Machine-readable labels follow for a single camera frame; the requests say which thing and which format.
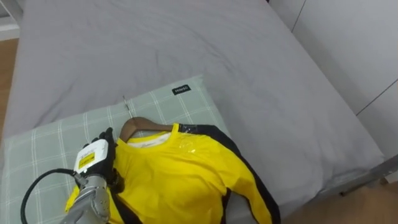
black cable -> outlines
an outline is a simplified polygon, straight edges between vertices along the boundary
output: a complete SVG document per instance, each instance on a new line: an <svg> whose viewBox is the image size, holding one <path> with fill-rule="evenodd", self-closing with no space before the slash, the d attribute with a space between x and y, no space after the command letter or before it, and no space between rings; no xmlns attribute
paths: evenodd
<svg viewBox="0 0 398 224"><path fill-rule="evenodd" d="M30 193L32 193L33 188L37 185L37 183L39 183L39 181L41 181L44 177L50 175L50 174L54 174L54 173L59 173L59 174L69 174L73 177L74 175L74 171L71 169L54 169L54 170L49 170L47 172L45 172L44 174L40 175L35 181L33 181L33 183L30 185L30 187L27 189L24 199L22 199L22 204L21 204L21 221L22 224L27 224L26 221L26 215L25 215L25 209L26 209L26 203L27 200L29 199Z"/></svg>

wrinkled sheet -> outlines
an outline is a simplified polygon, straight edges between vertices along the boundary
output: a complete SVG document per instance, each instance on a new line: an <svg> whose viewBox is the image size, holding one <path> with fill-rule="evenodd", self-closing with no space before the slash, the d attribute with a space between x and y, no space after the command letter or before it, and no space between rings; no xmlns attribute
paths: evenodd
<svg viewBox="0 0 398 224"><path fill-rule="evenodd" d="M382 162L263 0L27 1L4 135L199 74L283 216ZM242 203L228 207L234 223L250 216Z"/></svg>

robotic hand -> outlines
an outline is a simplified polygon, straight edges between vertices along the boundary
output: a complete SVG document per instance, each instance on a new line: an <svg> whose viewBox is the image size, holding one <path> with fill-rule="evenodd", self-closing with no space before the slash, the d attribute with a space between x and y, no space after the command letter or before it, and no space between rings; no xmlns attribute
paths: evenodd
<svg viewBox="0 0 398 224"><path fill-rule="evenodd" d="M124 190L124 180L113 168L115 148L112 128L108 128L78 153L74 177L80 192L61 223L104 224L109 221L106 188L116 194Z"/></svg>

wooden hanger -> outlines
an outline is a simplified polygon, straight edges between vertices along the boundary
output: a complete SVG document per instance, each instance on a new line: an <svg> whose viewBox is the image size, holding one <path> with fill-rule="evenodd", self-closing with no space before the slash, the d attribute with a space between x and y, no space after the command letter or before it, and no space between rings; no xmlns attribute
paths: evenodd
<svg viewBox="0 0 398 224"><path fill-rule="evenodd" d="M143 117L128 119L120 132L120 139L127 142L137 131L172 131L172 125L157 124Z"/></svg>

pillow label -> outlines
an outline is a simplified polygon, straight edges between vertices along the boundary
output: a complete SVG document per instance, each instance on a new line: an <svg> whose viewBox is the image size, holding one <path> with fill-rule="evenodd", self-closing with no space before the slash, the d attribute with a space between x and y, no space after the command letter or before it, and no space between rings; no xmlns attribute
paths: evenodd
<svg viewBox="0 0 398 224"><path fill-rule="evenodd" d="M174 95L185 93L186 91L190 91L191 88L188 85L182 85L180 87L172 89Z"/></svg>

